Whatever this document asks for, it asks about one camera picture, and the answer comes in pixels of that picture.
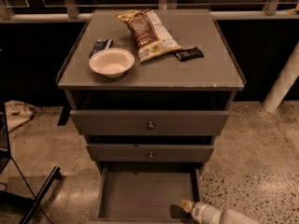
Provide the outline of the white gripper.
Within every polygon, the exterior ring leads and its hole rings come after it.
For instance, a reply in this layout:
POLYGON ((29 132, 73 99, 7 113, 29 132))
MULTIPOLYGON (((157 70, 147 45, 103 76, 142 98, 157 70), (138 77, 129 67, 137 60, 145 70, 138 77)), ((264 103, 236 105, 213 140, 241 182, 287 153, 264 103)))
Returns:
POLYGON ((198 224, 220 224, 221 211, 209 204, 182 199, 179 206, 198 224))

